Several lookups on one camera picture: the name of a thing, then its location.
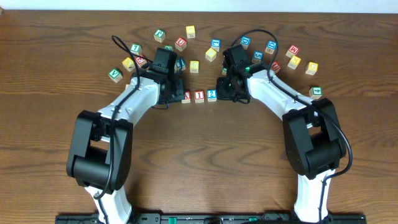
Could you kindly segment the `red A block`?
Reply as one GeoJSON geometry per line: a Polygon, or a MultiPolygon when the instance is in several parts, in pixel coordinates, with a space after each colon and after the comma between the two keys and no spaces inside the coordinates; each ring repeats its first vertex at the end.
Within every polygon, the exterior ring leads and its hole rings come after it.
{"type": "Polygon", "coordinates": [[[190,91],[184,92],[184,99],[181,101],[183,104],[191,102],[191,93],[190,91]]]}

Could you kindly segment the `red I block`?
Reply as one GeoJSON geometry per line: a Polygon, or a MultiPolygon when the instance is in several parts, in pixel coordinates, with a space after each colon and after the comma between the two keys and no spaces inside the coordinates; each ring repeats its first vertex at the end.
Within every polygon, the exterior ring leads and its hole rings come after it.
{"type": "Polygon", "coordinates": [[[205,94],[203,90],[195,91],[194,96],[195,96],[195,103],[203,103],[205,100],[205,94]]]}

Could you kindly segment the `blue 2 block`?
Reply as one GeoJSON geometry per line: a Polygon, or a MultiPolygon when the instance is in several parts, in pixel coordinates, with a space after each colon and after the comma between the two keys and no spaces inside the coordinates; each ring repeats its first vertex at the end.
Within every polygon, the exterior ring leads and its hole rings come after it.
{"type": "Polygon", "coordinates": [[[217,101],[217,92],[216,90],[207,90],[207,100],[208,102],[217,101]]]}

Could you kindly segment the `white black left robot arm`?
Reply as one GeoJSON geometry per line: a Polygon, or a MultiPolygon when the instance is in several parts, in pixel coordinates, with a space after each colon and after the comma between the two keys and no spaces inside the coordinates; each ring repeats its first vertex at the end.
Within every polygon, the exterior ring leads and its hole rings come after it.
{"type": "Polygon", "coordinates": [[[67,175],[95,201],[100,223],[127,223],[133,213],[124,183],[131,167],[133,128],[156,104],[184,98],[181,70],[140,69],[108,106],[76,118],[67,159],[67,175]]]}

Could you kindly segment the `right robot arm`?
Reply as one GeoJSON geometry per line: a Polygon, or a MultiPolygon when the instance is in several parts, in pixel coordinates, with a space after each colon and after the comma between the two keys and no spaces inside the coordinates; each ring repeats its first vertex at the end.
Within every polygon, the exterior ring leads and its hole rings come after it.
{"type": "Polygon", "coordinates": [[[285,153],[298,175],[294,213],[301,222],[322,222],[331,178],[346,155],[333,103],[301,95],[263,65],[229,70],[216,91],[219,100],[257,99],[282,120],[285,153]]]}

